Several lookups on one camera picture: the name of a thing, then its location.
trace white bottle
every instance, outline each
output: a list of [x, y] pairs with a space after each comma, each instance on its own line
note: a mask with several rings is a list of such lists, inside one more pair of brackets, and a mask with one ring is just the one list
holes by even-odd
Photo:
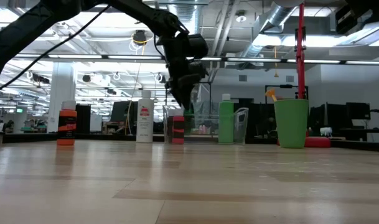
[[153, 109], [149, 90], [142, 91], [142, 99], [138, 100], [137, 113], [137, 142], [153, 142]]

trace wooden floor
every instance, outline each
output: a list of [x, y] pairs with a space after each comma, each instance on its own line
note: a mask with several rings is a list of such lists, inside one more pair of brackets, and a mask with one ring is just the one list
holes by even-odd
[[6, 144], [0, 224], [8, 223], [379, 223], [379, 152]]

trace green cup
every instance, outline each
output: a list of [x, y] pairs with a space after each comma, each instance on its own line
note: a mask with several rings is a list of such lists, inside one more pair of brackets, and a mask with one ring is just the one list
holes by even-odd
[[281, 147], [303, 148], [307, 132], [308, 100], [278, 100], [274, 105]]

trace clear plastic container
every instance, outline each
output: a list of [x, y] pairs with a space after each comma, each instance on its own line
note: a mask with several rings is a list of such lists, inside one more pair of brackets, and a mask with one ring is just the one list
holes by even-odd
[[[186, 114], [174, 111], [171, 106], [163, 107], [164, 142], [172, 144], [173, 117], [184, 117], [184, 144], [218, 144], [219, 116], [214, 114]], [[233, 144], [245, 144], [248, 108], [238, 109], [234, 115]]]

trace red pole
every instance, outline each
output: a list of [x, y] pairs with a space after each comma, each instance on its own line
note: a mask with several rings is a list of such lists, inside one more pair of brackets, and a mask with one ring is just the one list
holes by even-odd
[[305, 93], [305, 71], [304, 50], [302, 48], [302, 27], [304, 26], [304, 3], [300, 4], [299, 30], [297, 37], [297, 74], [299, 80], [299, 99], [304, 99]]

